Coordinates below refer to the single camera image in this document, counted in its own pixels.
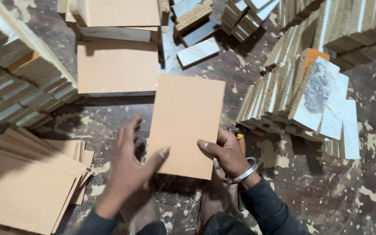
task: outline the stack of boards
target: stack of boards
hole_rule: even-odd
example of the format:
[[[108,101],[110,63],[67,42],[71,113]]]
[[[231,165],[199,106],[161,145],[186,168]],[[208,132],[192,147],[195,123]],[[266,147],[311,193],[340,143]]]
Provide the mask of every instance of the stack of boards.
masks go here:
[[[279,0],[228,0],[221,29],[244,42],[263,24]]]
[[[60,5],[65,21],[75,23],[81,34],[78,93],[93,97],[154,94],[160,26],[168,24],[168,2],[67,0]]]
[[[0,225],[55,233],[68,205],[82,204],[93,157],[83,141],[8,129],[0,135]]]
[[[342,70],[376,60],[376,0],[326,0],[320,8],[322,45]]]
[[[319,9],[324,0],[281,0],[278,11],[278,30],[287,31],[300,24],[315,10]]]
[[[298,53],[307,47],[327,53],[341,71],[376,60],[376,1],[322,2],[308,18],[286,30],[269,54],[261,73],[272,71],[282,62],[282,53],[298,41]]]
[[[80,97],[49,47],[0,2],[0,122],[36,126]]]
[[[346,100],[349,78],[328,59],[327,54],[306,49],[296,61],[266,73],[249,87],[237,123],[256,134],[335,140],[330,146],[336,146],[338,156],[359,159],[356,104]]]

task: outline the wooden floor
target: wooden floor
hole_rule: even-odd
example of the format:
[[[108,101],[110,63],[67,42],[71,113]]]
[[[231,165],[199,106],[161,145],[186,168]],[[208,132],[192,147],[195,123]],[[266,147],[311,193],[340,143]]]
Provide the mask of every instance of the wooden floor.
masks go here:
[[[2,1],[27,22],[76,75],[74,34],[55,12],[55,1]],[[224,6],[225,0],[214,0],[213,16],[217,20],[220,20]],[[163,27],[165,63],[162,71],[225,81],[221,125],[232,127],[248,86],[260,76],[259,67],[263,66],[278,40],[275,24],[276,15],[271,14],[242,44],[222,31],[217,32],[219,55],[183,71],[176,53],[184,46],[180,41],[174,42],[173,23],[170,22],[169,26]],[[345,74],[349,76],[347,97],[357,103],[360,161],[323,155],[296,136],[256,136],[250,132],[246,135],[247,155],[260,158],[258,171],[313,234],[376,234],[376,61]],[[107,180],[117,130],[138,113],[143,114],[144,120],[138,134],[136,155],[145,155],[153,101],[154,97],[80,98],[60,107],[53,113],[52,122],[35,130],[42,138],[83,139],[86,148],[95,151],[94,177],[89,181],[84,204],[69,207],[57,234],[72,235],[88,215]],[[8,126],[0,125],[0,133]],[[204,181],[170,175],[158,175],[154,181],[160,211],[164,215],[162,221],[168,233],[195,234]],[[234,214],[257,230],[251,214]]]

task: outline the black jacket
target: black jacket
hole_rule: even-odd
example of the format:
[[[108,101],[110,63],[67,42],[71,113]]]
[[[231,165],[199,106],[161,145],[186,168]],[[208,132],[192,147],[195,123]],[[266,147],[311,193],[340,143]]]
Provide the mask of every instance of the black jacket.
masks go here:
[[[264,235],[310,234],[264,178],[240,195]],[[92,210],[77,235],[110,235],[115,226],[115,220],[104,219]]]

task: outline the bare foot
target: bare foot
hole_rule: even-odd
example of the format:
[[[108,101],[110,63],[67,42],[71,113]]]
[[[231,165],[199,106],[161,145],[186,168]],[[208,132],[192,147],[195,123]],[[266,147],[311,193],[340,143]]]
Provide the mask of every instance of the bare foot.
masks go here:
[[[152,182],[146,188],[139,189],[123,205],[120,213],[126,223],[129,235],[139,232],[150,222],[160,220]]]
[[[196,234],[203,235],[209,219],[217,212],[227,212],[229,207],[236,205],[237,184],[228,185],[223,183],[224,172],[216,160],[211,180],[203,186],[200,212]]]

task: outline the mdf board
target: mdf board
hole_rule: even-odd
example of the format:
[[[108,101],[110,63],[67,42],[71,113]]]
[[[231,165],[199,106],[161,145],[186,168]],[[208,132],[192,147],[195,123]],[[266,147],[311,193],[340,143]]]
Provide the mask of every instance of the mdf board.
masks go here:
[[[158,0],[77,0],[87,27],[160,26]]]
[[[158,47],[133,41],[80,42],[78,78],[80,94],[155,91]]]
[[[74,181],[42,164],[0,155],[0,224],[50,235]]]
[[[197,140],[217,141],[225,86],[222,81],[160,75],[147,155],[149,160],[170,147],[159,173],[211,179],[213,159],[200,151]]]

